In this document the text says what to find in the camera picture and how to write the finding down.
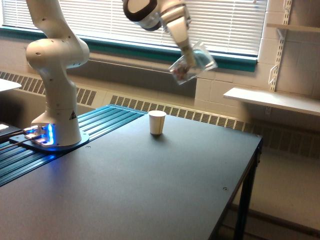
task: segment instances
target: blue led light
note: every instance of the blue led light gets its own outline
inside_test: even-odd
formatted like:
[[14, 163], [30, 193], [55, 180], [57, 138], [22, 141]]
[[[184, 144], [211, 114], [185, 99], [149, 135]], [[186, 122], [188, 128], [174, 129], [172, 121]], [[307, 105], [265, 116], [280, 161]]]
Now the blue led light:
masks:
[[48, 124], [48, 135], [49, 135], [48, 144], [49, 145], [54, 144], [54, 130], [51, 124]]

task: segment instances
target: heater vent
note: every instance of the heater vent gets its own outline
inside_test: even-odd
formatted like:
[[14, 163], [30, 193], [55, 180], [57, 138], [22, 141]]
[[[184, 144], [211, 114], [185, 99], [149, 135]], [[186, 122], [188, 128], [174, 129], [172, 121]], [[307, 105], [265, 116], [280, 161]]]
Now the heater vent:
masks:
[[294, 129], [283, 129], [266, 123], [244, 122], [234, 117], [198, 111], [186, 107], [170, 104], [158, 104], [156, 102], [125, 98], [113, 95], [110, 104], [120, 104], [136, 110], [149, 112], [160, 110], [168, 115], [190, 119], [202, 123], [230, 128], [237, 131], [263, 136], [265, 148], [280, 150], [309, 158], [320, 158], [320, 137], [317, 133], [301, 132]]
[[[0, 79], [21, 84], [20, 90], [22, 91], [40, 94], [40, 95], [46, 95], [45, 85], [41, 79], [4, 72], [4, 71], [0, 71]], [[96, 94], [97, 92], [93, 90], [77, 88], [76, 102], [78, 104], [91, 106], [95, 100]]]

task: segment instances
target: table leg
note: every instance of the table leg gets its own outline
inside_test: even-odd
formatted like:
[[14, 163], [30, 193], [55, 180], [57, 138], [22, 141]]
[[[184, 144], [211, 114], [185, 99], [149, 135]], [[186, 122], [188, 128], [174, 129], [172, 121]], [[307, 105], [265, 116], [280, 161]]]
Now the table leg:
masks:
[[256, 168], [258, 166], [260, 154], [261, 154], [261, 148], [258, 147], [254, 155], [254, 163], [250, 168], [242, 184], [241, 197], [240, 197], [240, 203], [239, 203], [239, 209], [238, 209], [238, 215], [237, 215], [237, 221], [235, 225], [233, 240], [243, 240], [244, 238], [251, 193], [254, 186]]

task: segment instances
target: window blinds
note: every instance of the window blinds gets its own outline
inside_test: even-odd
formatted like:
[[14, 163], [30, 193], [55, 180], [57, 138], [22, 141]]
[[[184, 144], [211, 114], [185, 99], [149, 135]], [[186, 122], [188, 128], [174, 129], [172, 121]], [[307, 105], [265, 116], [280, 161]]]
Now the window blinds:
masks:
[[[130, 22], [122, 0], [60, 0], [78, 35], [176, 47], [163, 29], [148, 32]], [[267, 0], [186, 0], [193, 44], [201, 39], [213, 52], [257, 56]], [[34, 29], [26, 0], [2, 0], [3, 25]]]

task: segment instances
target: wall shelf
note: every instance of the wall shelf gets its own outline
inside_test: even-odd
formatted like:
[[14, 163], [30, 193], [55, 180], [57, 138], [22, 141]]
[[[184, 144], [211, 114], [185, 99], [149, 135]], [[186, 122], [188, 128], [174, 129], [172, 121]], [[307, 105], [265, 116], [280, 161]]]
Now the wall shelf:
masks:
[[295, 32], [320, 33], [320, 27], [267, 23], [267, 27]]
[[228, 99], [240, 100], [245, 103], [320, 116], [320, 100], [293, 94], [234, 87], [223, 96]]
[[21, 85], [19, 83], [7, 81], [0, 78], [0, 92], [18, 88], [21, 88]]

